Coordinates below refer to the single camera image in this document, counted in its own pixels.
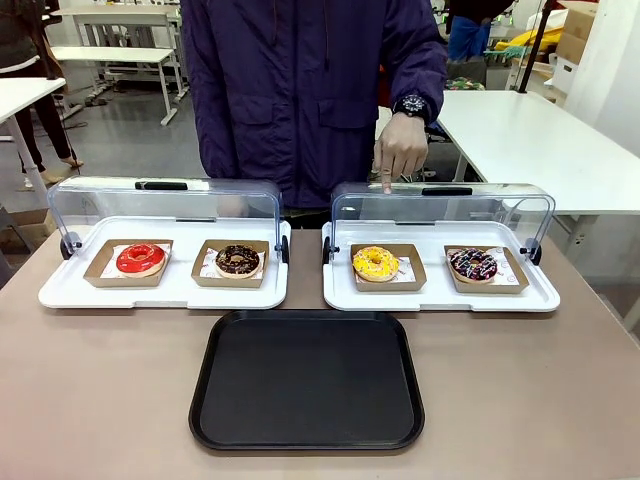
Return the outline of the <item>person's left hand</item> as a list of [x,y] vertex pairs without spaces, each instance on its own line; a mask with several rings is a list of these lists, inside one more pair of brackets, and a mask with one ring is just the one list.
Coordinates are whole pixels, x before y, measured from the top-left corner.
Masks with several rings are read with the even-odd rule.
[[428,155],[424,121],[404,113],[395,113],[376,140],[374,170],[380,174],[382,190],[392,191],[392,182],[411,176],[420,169]]

